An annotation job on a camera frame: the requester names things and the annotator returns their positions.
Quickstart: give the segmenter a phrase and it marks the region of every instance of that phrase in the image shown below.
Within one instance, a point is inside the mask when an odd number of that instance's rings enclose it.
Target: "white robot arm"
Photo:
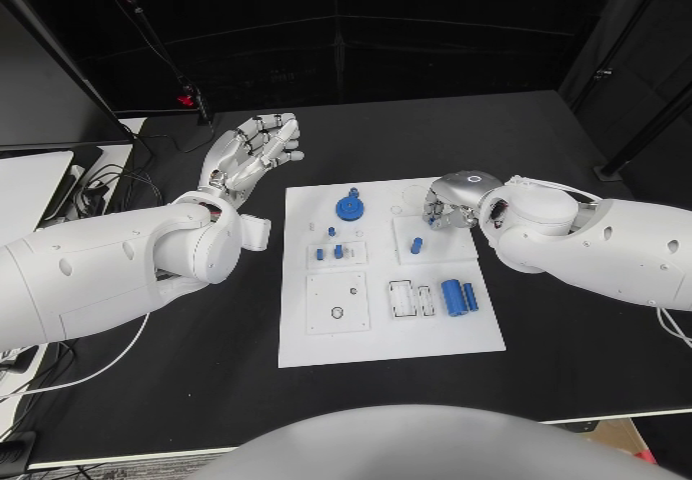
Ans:
[[[206,155],[200,187],[164,207],[52,226],[0,247],[0,351],[98,333],[225,280],[271,223],[236,208],[303,158],[292,114],[248,120]]]
[[[585,196],[579,203],[566,193]],[[692,310],[692,212],[461,171],[432,182],[432,229],[480,229],[502,262],[626,302]]]

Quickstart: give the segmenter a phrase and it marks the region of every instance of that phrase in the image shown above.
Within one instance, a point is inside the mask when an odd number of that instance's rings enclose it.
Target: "small blue part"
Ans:
[[[363,216],[365,205],[357,198],[357,188],[352,188],[349,196],[343,197],[336,203],[336,215],[341,220],[352,222]]]
[[[464,294],[461,293],[461,285],[458,280],[447,280],[442,282],[444,303],[447,304],[447,313],[450,317],[458,317],[468,313]]]
[[[464,283],[465,302],[468,303],[468,310],[478,311],[478,304],[476,303],[476,295],[473,294],[473,287],[470,283]]]
[[[414,244],[411,245],[411,253],[414,255],[418,255],[421,253],[421,247],[422,247],[422,238],[415,237],[414,238]]]

